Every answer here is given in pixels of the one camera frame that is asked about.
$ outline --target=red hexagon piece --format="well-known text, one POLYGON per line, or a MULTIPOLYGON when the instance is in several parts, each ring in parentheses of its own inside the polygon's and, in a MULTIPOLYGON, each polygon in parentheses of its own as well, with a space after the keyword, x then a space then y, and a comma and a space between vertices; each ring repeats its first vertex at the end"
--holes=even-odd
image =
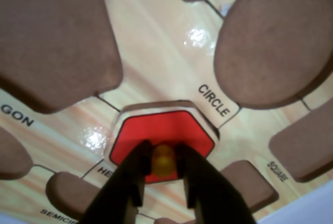
MULTIPOLYGON (((203 157, 207 157, 215 146, 214 141, 188 111, 132 116, 124 120, 111 150, 110 160, 116 165, 121 164, 131 150, 143 140, 149 140, 153 145, 165 143, 170 146, 184 142, 203 157)), ((175 179, 176 173, 165 178, 149 175, 146 177, 146 183, 175 179)))

